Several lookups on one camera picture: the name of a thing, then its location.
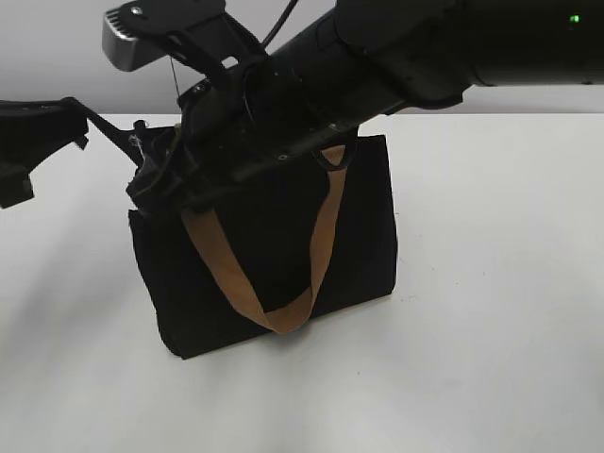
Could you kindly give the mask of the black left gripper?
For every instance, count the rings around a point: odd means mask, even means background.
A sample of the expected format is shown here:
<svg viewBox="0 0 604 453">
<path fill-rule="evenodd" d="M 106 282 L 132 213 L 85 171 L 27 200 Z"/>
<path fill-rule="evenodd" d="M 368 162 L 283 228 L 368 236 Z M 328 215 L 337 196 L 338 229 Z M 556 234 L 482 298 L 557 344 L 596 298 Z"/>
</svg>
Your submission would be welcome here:
<svg viewBox="0 0 604 453">
<path fill-rule="evenodd" d="M 30 174 L 63 147 L 84 149 L 94 125 L 135 164 L 142 164 L 142 143 L 73 97 L 55 101 L 1 102 L 1 207 L 34 197 Z"/>
</svg>

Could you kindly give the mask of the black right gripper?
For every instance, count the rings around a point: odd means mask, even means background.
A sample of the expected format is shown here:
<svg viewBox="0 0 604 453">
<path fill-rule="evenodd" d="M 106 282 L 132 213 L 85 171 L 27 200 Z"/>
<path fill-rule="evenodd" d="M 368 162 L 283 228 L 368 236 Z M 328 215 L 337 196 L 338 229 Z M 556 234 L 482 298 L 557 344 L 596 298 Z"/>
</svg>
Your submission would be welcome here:
<svg viewBox="0 0 604 453">
<path fill-rule="evenodd" d="M 126 192 L 141 212 L 203 211 L 267 170 L 356 135 L 321 117 L 295 73 L 257 67 L 232 91 L 188 101 L 173 138 L 153 144 Z"/>
</svg>

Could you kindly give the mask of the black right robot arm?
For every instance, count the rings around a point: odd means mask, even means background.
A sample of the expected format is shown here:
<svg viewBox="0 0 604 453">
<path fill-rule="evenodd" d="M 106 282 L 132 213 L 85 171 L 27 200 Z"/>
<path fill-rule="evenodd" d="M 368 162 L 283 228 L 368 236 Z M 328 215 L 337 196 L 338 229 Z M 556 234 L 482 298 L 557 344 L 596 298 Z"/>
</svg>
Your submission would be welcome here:
<svg viewBox="0 0 604 453">
<path fill-rule="evenodd" d="M 203 208 L 247 179 L 473 86 L 599 85 L 599 1 L 340 1 L 268 53 L 222 1 L 122 6 L 129 33 L 202 76 L 127 192 L 148 215 Z"/>
</svg>

